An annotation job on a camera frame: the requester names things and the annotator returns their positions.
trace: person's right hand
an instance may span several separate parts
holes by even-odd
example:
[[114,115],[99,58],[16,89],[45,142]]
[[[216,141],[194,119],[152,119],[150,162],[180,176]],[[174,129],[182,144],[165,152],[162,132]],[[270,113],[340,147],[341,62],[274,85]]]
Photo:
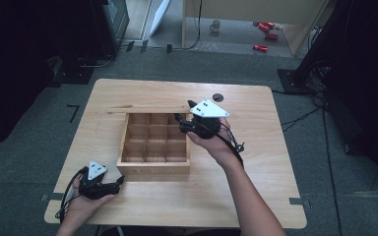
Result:
[[[225,118],[220,118],[222,125],[220,126],[219,134],[231,142],[227,128],[229,129],[229,124]],[[238,162],[238,159],[232,153],[231,149],[217,136],[213,136],[211,139],[202,139],[193,132],[188,132],[187,136],[189,139],[197,146],[200,146],[208,151],[208,153],[217,161],[217,163],[226,167],[233,162]]]

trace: wooden table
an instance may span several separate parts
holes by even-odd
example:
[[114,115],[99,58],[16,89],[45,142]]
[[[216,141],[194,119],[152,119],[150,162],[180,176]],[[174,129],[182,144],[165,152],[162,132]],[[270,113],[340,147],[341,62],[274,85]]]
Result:
[[[106,165],[103,183],[119,176],[116,167],[125,113],[112,107],[133,105],[167,110],[223,95],[219,106],[239,143],[245,170],[284,228],[303,228],[306,218],[299,198],[278,112],[267,87],[101,79],[85,109],[54,193],[64,193],[73,175],[91,159]],[[225,175],[201,147],[190,147],[191,169],[186,176],[127,176],[118,196],[101,208],[89,224],[186,227],[239,227]],[[50,201],[45,220],[54,217],[60,201]]]

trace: person's left hand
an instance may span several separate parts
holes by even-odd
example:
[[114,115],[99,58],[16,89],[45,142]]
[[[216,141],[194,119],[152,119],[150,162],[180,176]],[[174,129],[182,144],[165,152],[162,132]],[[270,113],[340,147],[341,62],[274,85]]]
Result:
[[115,197],[114,195],[107,195],[98,200],[89,200],[84,196],[79,196],[78,187],[81,177],[82,175],[78,175],[73,182],[72,186],[75,188],[75,193],[73,194],[72,201],[69,203],[66,215],[64,216],[63,223],[57,235],[75,235],[76,231],[78,231],[100,207],[107,204]]

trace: wooden box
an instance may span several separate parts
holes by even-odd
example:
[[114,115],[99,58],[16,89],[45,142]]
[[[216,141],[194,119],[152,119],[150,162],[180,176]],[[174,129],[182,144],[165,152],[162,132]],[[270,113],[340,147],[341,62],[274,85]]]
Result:
[[125,124],[117,161],[121,173],[189,174],[190,140],[172,113],[127,113]]

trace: gray carpet floor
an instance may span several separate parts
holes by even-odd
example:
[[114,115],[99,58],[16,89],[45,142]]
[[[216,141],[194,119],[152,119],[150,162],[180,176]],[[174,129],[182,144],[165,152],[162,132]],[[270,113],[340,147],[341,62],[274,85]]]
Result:
[[[292,57],[239,55],[148,48],[122,49],[88,85],[46,88],[12,134],[0,144],[0,235],[54,235],[47,224],[43,194],[53,191],[70,144],[97,79],[129,79],[268,86],[282,90],[277,69],[296,69]],[[281,123],[315,108],[307,96],[274,93]],[[75,108],[79,111],[71,122]],[[324,133],[327,123],[329,150]],[[365,156],[349,156],[335,120],[320,109],[284,132],[308,224],[287,229],[289,235],[378,235],[378,167]],[[332,165],[336,192],[330,175]],[[335,208],[337,196],[339,214]],[[95,226],[80,235],[94,235]]]

